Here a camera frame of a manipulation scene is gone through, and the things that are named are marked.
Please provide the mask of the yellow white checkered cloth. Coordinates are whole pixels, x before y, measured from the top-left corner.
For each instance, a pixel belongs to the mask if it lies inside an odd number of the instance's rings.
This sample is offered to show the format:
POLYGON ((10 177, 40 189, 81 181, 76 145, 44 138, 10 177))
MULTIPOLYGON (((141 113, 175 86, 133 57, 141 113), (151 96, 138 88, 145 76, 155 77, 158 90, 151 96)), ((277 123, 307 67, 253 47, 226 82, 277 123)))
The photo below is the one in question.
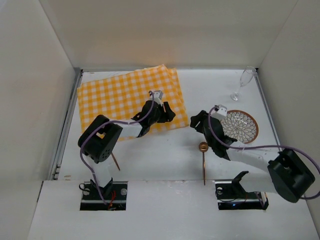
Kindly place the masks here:
POLYGON ((187 127, 189 119, 177 70, 158 65, 82 83, 77 88, 81 129, 84 131, 98 115, 116 120, 132 118, 142 110, 149 91, 157 90, 163 92, 162 100, 169 103, 175 117, 171 122, 154 124, 150 132, 187 127))

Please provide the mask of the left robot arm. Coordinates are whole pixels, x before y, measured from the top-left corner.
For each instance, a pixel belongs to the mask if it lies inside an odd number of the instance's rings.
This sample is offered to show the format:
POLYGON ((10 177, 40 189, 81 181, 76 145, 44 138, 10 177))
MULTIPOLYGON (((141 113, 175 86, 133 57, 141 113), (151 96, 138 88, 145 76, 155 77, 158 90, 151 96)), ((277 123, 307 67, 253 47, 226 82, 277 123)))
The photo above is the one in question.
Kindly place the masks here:
POLYGON ((119 138, 141 138, 150 131, 152 125, 170 123, 175 116, 167 101, 149 99, 141 111, 129 120, 111 120, 103 114, 93 120, 80 136, 78 146, 81 161, 91 171, 91 185, 101 199, 105 199, 111 192, 113 179, 110 178, 106 184, 101 185, 96 171, 85 157, 89 157, 95 165, 98 165, 112 154, 119 138))

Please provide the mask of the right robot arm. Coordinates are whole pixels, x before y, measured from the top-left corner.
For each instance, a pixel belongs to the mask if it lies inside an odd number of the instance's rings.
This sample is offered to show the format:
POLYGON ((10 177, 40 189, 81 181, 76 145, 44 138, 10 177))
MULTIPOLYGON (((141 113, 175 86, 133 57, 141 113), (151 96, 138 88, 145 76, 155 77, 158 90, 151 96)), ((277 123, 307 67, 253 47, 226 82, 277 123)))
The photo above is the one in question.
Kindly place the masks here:
POLYGON ((248 146, 228 136, 221 121, 227 117, 225 106, 216 105, 210 112, 200 111, 190 118, 190 127, 204 135, 216 156, 227 161, 241 162, 262 170, 263 174, 242 171, 230 186, 239 195, 253 192, 277 193, 290 203, 306 200, 305 192, 316 178, 300 159, 303 152, 280 145, 248 146))

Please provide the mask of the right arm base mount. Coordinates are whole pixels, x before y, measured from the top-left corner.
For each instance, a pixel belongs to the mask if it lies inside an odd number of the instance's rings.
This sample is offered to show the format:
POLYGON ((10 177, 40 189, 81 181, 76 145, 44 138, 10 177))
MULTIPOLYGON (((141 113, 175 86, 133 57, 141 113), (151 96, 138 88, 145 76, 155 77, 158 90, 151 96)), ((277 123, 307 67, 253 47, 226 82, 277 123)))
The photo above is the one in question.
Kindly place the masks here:
POLYGON ((263 210, 269 207, 265 192, 246 192, 238 183, 231 180, 215 182, 217 206, 222 210, 263 210))

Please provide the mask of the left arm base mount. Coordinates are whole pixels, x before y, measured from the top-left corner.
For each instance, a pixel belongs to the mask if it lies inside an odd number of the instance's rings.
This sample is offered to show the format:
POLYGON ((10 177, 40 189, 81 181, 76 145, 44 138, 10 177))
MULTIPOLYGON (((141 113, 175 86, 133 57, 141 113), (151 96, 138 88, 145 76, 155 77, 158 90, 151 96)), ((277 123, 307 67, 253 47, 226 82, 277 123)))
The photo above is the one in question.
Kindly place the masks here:
POLYGON ((128 182, 114 181, 102 188, 103 200, 93 182, 79 184, 82 192, 81 211, 125 211, 127 206, 128 182))

